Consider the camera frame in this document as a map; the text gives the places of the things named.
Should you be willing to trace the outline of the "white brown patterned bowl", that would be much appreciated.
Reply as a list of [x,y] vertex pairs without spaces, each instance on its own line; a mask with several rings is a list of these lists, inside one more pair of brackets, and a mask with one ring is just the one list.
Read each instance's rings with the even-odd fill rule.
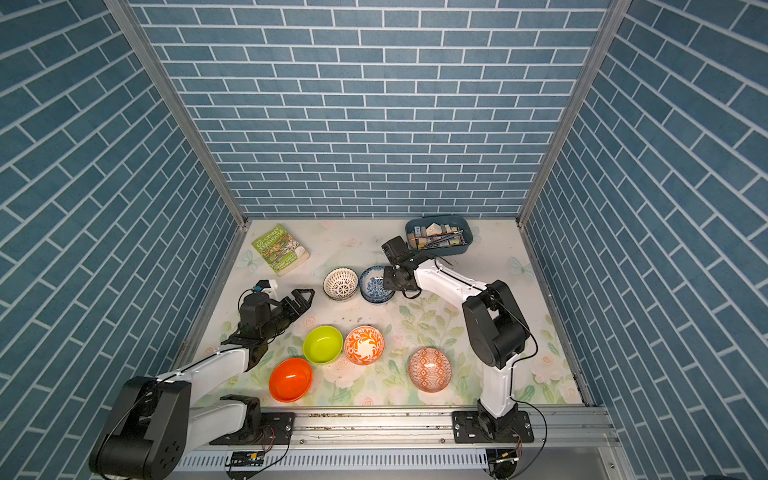
[[358,275],[351,268],[339,267],[330,271],[323,280],[324,293],[334,301],[346,301],[358,290]]

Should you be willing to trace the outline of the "lime green bowl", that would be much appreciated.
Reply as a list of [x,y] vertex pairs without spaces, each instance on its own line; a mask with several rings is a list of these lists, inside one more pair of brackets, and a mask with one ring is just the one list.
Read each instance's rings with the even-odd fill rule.
[[312,364],[326,365],[342,353],[344,337],[333,326],[323,325],[313,329],[303,342],[303,355]]

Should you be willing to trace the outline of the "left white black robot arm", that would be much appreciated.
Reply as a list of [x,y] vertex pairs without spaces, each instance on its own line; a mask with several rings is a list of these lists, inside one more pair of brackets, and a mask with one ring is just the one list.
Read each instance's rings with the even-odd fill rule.
[[240,321],[213,353],[156,377],[137,376],[121,388],[88,459],[103,479],[165,479],[189,452],[208,444],[289,446],[294,414],[268,414],[257,397],[226,395],[197,402],[258,365],[268,347],[312,306],[311,288],[276,299],[267,280],[241,294]]

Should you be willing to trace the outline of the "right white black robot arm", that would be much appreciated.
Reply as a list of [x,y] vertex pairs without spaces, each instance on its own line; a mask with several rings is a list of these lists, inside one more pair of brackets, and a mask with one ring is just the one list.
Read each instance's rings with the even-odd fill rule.
[[484,364],[475,421],[489,441],[533,440],[530,421],[513,399],[514,367],[523,359],[531,331],[508,285],[473,280],[453,271],[437,257],[413,251],[396,236],[382,245],[389,261],[384,288],[406,293],[432,292],[460,309],[469,344]]

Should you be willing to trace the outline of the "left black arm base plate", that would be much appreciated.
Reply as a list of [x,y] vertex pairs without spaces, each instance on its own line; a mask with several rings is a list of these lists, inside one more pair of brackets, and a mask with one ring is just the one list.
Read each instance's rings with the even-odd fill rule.
[[222,435],[210,445],[289,445],[295,421],[293,412],[261,412],[246,415],[245,423],[233,433]]

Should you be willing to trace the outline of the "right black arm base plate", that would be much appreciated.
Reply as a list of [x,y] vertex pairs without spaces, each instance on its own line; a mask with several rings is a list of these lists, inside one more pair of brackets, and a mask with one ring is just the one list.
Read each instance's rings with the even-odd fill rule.
[[501,418],[479,411],[452,412],[454,441],[469,443],[532,443],[535,440],[529,414],[512,410]]

